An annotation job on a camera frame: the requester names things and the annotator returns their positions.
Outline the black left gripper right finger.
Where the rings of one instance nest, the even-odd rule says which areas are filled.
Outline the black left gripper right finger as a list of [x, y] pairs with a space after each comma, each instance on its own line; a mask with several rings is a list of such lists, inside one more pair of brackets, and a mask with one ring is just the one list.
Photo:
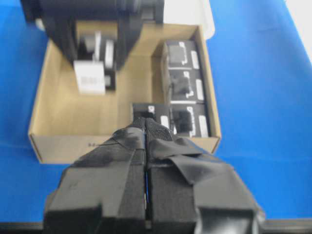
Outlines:
[[265, 215], [234, 168], [146, 119], [155, 234], [258, 234]]

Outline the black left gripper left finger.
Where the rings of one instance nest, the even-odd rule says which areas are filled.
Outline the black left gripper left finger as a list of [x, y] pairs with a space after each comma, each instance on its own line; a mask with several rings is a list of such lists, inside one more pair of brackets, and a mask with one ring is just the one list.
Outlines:
[[76, 160], [47, 197], [44, 233], [145, 233], [145, 156], [139, 118]]

